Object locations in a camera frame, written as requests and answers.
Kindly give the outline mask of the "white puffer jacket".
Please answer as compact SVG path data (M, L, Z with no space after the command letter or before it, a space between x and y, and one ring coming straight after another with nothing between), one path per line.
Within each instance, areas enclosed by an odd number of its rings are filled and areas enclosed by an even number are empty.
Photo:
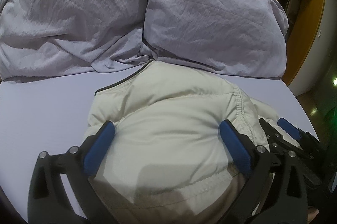
M261 118L276 126L279 115L238 85L150 62L95 93L85 136L111 121L115 137L92 187L119 223L215 223L245 183L219 125L267 147Z

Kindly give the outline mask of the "lavender bed sheet mattress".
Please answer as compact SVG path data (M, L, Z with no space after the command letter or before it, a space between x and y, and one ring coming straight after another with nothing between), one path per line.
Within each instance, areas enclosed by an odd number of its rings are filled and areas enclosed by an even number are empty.
M1 190L25 222L119 223L92 187L96 175L83 171L88 114L100 87L128 78L147 64L116 73L1 83ZM283 81L219 77L269 105L279 119L312 132L311 122ZM281 127L273 127L298 146Z

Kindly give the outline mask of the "left lavender pillow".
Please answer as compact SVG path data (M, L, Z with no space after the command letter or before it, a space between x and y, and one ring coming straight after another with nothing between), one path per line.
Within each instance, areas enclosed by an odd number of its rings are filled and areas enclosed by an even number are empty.
M146 63L147 0L1 0L1 78L111 73Z

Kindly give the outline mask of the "lavender pillow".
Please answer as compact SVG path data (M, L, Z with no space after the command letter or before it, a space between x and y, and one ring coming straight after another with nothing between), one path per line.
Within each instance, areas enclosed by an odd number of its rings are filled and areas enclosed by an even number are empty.
M277 0L148 0L143 36L157 61L280 78L288 27Z
M147 0L1 0L1 78L111 73L146 63Z

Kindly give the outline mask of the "right lavender pillow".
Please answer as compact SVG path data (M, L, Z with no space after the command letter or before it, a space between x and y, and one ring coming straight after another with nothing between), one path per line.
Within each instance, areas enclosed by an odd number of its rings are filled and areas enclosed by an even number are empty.
M280 78L288 27L277 0L148 0L143 36L157 61Z

